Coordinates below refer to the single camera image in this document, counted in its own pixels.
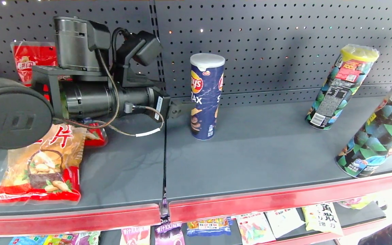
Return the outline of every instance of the basket illustration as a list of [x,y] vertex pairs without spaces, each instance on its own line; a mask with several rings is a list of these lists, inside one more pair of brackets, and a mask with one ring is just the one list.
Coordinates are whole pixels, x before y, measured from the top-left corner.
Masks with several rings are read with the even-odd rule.
[[[36,156],[39,152],[44,152],[44,151],[50,151],[58,154],[61,158],[61,164],[60,164],[60,172],[59,173],[52,173],[52,174],[32,174],[30,165],[31,162],[33,161],[34,156]],[[35,189],[43,189],[44,186],[47,186],[47,180],[50,182],[53,182],[54,180],[61,180],[63,181],[62,174],[63,174],[63,155],[56,151],[56,150],[51,150],[51,149],[43,149],[39,150],[36,153],[34,153],[30,159],[28,160],[28,177],[30,178],[30,185],[32,188]]]

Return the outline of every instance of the cable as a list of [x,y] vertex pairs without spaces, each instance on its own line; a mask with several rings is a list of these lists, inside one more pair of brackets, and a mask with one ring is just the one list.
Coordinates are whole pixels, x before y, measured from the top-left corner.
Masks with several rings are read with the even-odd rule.
[[[121,133],[121,134],[124,134],[124,135],[128,135],[128,136],[134,136],[134,137],[142,137],[142,136],[151,135],[151,134],[153,134],[153,133],[159,132],[159,131],[162,129],[162,127],[164,126],[164,122],[165,122],[165,121],[164,121],[164,117],[162,116],[162,114],[161,114],[158,110],[155,110],[155,109],[152,108],[152,107],[143,107],[143,106],[141,106],[141,105],[134,105],[133,107],[151,110],[151,111],[153,111],[154,113],[156,113],[156,114],[157,114],[158,116],[160,116],[160,118],[161,118],[161,125],[160,125],[160,127],[156,128],[156,129],[154,129],[154,130],[148,131],[148,132],[137,133],[137,134],[131,134],[131,133],[127,133],[127,132],[122,132],[121,130],[117,129],[117,128],[114,127],[113,125],[108,125],[109,128],[111,128],[112,130],[114,130],[114,131],[116,131],[116,132],[118,132],[118,133]],[[96,120],[95,122],[97,122],[97,123],[104,123],[103,121],[98,121],[98,120]]]
[[113,87],[113,91],[114,91],[114,95],[115,95],[115,99],[116,99],[116,108],[115,108],[115,113],[114,113],[113,117],[108,122],[103,122],[104,124],[99,125],[99,126],[89,126],[89,125],[85,125],[85,124],[80,124],[79,122],[72,121],[72,120],[65,119],[65,118],[54,118],[55,120],[64,121],[67,124],[73,124],[73,125],[77,125],[79,127],[87,128],[87,129],[102,129],[102,128],[110,125],[117,118],[118,113],[119,113],[119,108],[120,108],[119,91],[117,90],[116,83],[113,80],[113,77],[107,68],[107,65],[104,61],[104,58],[101,55],[101,52],[99,51],[99,49],[96,49],[95,52],[96,52],[97,56],[99,56],[99,60],[101,61],[101,64],[102,64],[104,70],[107,72],[107,76],[109,77],[110,81],[112,82],[112,87]]

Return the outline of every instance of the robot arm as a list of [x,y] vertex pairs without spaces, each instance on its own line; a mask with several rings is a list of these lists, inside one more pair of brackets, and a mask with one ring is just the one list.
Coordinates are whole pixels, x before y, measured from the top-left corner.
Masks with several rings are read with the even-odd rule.
[[[110,38],[107,26],[73,17],[54,17],[54,26],[58,67],[33,66],[31,88],[0,78],[0,149],[34,143],[56,118],[88,127],[79,121],[111,118],[109,124],[117,117],[143,113],[161,122],[194,108],[193,102],[171,102],[158,87],[164,82],[131,70],[131,59],[145,66],[156,60],[162,46],[154,34],[117,28]],[[116,50],[119,33],[126,40]]]

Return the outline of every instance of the black round cover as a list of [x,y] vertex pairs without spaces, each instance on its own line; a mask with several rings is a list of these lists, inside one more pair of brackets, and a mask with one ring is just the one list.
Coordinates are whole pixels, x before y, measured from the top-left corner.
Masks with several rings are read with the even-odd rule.
[[52,124],[53,110],[39,93],[0,78],[0,149],[17,149],[42,138]]

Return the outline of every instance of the patterned snack can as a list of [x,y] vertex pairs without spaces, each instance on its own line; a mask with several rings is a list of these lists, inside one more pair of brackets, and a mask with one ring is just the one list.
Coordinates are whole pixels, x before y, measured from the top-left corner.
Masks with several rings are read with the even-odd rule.
[[192,101],[192,135],[201,141],[213,137],[223,88],[225,58],[216,54],[194,54],[190,57]]
[[306,121],[319,130],[328,130],[378,59],[376,49],[346,45],[341,49],[331,73],[317,95]]
[[392,89],[336,157],[353,177],[370,176],[392,155]]

